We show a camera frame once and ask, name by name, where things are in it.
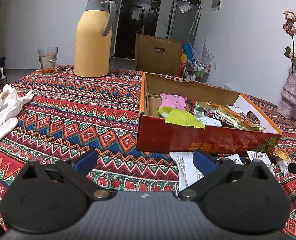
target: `artificial flower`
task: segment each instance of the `artificial flower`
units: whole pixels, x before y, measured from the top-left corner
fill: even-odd
[[[293,24],[290,23],[285,23],[284,24],[284,30],[286,31],[287,34],[290,36],[296,35],[296,28],[294,27]]]
[[[290,54],[289,54],[289,58],[290,58],[291,61],[292,61],[292,59],[293,59],[293,54],[292,54],[292,52],[290,52]]]
[[[284,12],[285,19],[288,23],[294,24],[296,23],[296,13],[292,11],[285,11]]]

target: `black door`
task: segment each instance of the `black door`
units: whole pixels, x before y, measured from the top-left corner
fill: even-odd
[[[136,34],[155,36],[161,0],[122,0],[115,57],[134,59]]]

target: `white snack packet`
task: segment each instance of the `white snack packet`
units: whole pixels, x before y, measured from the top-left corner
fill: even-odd
[[[204,175],[195,167],[192,152],[171,152],[170,157],[177,164],[179,171],[179,191],[191,186]]]
[[[234,155],[228,156],[226,158],[233,160],[235,162],[235,164],[244,165],[238,154],[234,154]]]
[[[221,126],[221,122],[216,119],[212,119],[210,117],[201,116],[201,115],[195,115],[197,117],[197,120],[199,122],[202,122],[205,125],[212,125],[212,126]]]
[[[228,107],[230,110],[236,112],[237,114],[243,114],[242,111],[241,111],[241,109],[240,109],[239,107],[237,107],[237,106],[229,106],[229,105],[227,105],[227,107]]]
[[[247,151],[247,153],[250,161],[253,161],[256,159],[262,160],[267,165],[268,169],[272,172],[272,174],[274,174],[272,169],[272,163],[266,153],[250,152],[250,151]]]
[[[276,157],[276,163],[281,171],[281,173],[286,176],[288,173],[288,165],[291,163],[287,152],[285,150],[278,150],[273,152],[271,155]]]

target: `handle hole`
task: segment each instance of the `handle hole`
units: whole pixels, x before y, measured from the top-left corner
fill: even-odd
[[[155,48],[155,52],[160,53],[160,54],[165,54],[166,50],[165,49],[161,49],[161,48]]]

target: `refrigerator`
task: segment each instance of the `refrigerator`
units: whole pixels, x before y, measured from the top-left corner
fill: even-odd
[[[191,26],[195,19],[196,12],[199,7],[198,5],[189,3],[192,9],[185,13],[182,13],[180,7],[184,6],[186,3],[187,2],[182,0],[173,1],[169,15],[168,32],[166,38],[181,41],[183,43],[188,43],[191,46],[193,46],[196,34],[192,34],[195,29],[195,26],[193,27],[190,35],[189,31],[191,29]]]

